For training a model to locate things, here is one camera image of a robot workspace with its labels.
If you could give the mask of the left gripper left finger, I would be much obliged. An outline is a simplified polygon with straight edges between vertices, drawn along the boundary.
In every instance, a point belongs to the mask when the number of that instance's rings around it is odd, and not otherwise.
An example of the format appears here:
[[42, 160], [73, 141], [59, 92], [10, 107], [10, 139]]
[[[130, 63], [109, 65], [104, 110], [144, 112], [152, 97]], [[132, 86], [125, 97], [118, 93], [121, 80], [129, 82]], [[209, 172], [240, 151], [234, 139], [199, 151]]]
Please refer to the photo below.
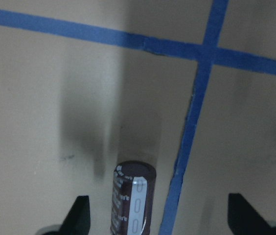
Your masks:
[[58, 233], [60, 235], [88, 235], [91, 228], [88, 196], [77, 196]]

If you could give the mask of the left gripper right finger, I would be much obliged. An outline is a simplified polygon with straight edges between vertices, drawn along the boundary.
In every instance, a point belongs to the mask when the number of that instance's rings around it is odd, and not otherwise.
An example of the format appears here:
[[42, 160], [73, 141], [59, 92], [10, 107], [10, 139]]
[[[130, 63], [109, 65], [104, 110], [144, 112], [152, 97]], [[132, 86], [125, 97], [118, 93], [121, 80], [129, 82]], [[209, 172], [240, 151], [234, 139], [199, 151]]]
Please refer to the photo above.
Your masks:
[[234, 235], [272, 235], [273, 229], [240, 193], [229, 193], [227, 222]]

